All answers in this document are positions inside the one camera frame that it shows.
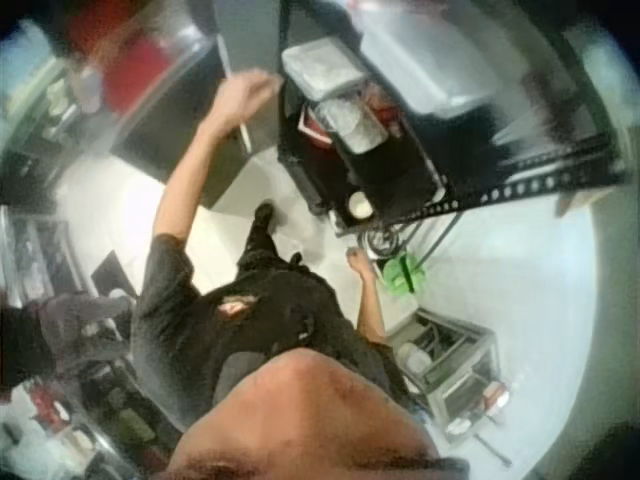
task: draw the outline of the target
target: plastic container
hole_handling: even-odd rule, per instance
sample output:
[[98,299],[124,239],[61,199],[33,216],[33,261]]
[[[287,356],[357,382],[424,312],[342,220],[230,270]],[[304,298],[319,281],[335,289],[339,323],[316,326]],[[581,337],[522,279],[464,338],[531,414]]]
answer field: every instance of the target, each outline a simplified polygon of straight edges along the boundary
[[347,47],[333,37],[286,49],[282,63],[305,96],[315,102],[356,88],[367,77]]
[[452,118],[500,89],[482,52],[442,18],[385,10],[361,19],[361,54],[415,113]]
[[375,115],[357,96],[325,100],[316,107],[315,113],[356,155],[373,150],[389,137]]

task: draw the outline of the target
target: shoe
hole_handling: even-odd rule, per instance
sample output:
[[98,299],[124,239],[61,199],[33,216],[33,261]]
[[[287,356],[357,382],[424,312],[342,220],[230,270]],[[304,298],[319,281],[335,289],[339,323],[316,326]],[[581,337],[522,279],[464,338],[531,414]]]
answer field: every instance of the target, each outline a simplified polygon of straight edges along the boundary
[[300,265],[302,263],[302,254],[300,252],[296,252],[293,255],[291,255],[291,258],[289,259],[289,263],[295,266]]
[[271,200],[265,200],[256,208],[253,214],[253,224],[268,230],[275,213],[276,209],[273,206],[273,202],[271,202]]

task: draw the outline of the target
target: food container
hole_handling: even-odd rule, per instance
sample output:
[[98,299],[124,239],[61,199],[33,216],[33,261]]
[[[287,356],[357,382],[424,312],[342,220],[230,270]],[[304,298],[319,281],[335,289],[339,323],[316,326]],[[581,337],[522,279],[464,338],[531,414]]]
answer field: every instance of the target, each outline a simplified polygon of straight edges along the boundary
[[307,98],[320,102],[357,88],[364,68],[342,42],[325,37],[282,52],[285,71]]
[[316,118],[331,132],[335,132],[356,155],[374,149],[389,134],[371,110],[357,96],[334,98],[320,103]]

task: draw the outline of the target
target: red object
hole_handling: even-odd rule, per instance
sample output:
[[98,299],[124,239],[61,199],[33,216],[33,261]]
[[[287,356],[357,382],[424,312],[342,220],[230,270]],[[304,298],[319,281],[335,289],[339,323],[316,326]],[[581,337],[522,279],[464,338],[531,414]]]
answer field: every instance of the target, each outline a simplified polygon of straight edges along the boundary
[[[69,38],[74,47],[90,57],[109,35],[118,35],[135,14],[132,0],[94,0],[70,19]],[[171,65],[164,51],[141,31],[117,46],[117,57],[104,67],[104,100],[114,112],[126,113]]]
[[86,56],[134,15],[131,0],[93,0],[69,20],[68,34],[74,48]]
[[164,51],[140,37],[104,73],[104,99],[116,112],[125,113],[171,66]]

